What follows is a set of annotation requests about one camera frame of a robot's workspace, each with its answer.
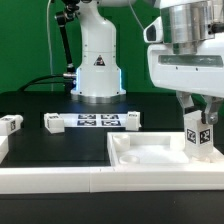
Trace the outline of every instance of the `green backdrop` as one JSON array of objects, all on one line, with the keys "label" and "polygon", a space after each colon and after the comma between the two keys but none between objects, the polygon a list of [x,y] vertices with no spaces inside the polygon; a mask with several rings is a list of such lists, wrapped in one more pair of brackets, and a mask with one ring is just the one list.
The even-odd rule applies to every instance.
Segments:
[{"label": "green backdrop", "polygon": [[[14,91],[28,81],[50,74],[46,32],[48,0],[15,0],[0,3],[0,92]],[[133,6],[143,26],[158,15],[143,0]],[[63,73],[66,62],[56,12],[63,10],[61,0],[51,4],[50,23],[53,46],[54,73]],[[154,88],[148,72],[147,47],[142,30],[129,7],[100,8],[100,14],[117,28],[117,64],[122,69],[123,87],[129,92],[161,91]],[[81,63],[81,33],[76,20],[67,25],[75,66]],[[30,90],[50,90],[50,86],[31,87]]]}]

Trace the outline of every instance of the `black table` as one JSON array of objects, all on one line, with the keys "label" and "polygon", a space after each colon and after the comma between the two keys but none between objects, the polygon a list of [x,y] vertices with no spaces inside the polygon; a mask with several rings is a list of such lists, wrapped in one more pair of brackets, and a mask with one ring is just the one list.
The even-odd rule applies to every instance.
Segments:
[{"label": "black table", "polygon": [[[0,108],[2,116],[24,117],[23,128],[9,138],[10,151],[1,168],[110,166],[107,133],[124,128],[67,128],[52,136],[43,126],[46,112],[140,111],[141,131],[183,131],[182,109],[173,94],[129,93],[125,102],[90,105],[63,93],[8,92],[0,95]],[[220,117],[214,128],[215,146],[222,152],[223,124]],[[0,222],[218,224],[224,221],[222,206],[224,191],[0,195]]]}]

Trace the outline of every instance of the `white plastic tray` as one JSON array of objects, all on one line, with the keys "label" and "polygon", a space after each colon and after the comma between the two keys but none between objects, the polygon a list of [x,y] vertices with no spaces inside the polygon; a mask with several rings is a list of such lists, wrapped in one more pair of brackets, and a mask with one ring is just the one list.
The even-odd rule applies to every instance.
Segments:
[{"label": "white plastic tray", "polygon": [[[115,147],[120,134],[130,136],[129,150]],[[107,143],[111,167],[2,168],[0,194],[224,189],[223,155],[214,148],[208,160],[188,158],[184,133],[108,133]],[[122,156],[139,159],[123,164]]]}]

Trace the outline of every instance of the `white cube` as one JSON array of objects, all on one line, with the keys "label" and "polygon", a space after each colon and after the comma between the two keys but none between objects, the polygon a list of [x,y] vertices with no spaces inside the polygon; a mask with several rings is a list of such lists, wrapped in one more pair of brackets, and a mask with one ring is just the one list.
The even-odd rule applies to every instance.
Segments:
[{"label": "white cube", "polygon": [[0,136],[8,136],[21,128],[23,117],[20,115],[6,115],[0,119]]},{"label": "white cube", "polygon": [[140,112],[128,112],[125,128],[127,131],[138,131],[141,127]]},{"label": "white cube", "polygon": [[45,114],[44,124],[51,134],[62,133],[65,131],[64,119],[57,113]]},{"label": "white cube", "polygon": [[201,111],[184,115],[186,154],[203,158],[213,152],[213,126],[203,124]]}]

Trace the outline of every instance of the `triangular warning sticker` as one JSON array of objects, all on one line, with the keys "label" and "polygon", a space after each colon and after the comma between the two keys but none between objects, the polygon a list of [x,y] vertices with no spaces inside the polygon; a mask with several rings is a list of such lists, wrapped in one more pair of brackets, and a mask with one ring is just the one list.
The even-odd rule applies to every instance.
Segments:
[{"label": "triangular warning sticker", "polygon": [[94,63],[95,66],[105,66],[105,63],[103,61],[103,58],[101,55],[97,58],[96,62]]}]

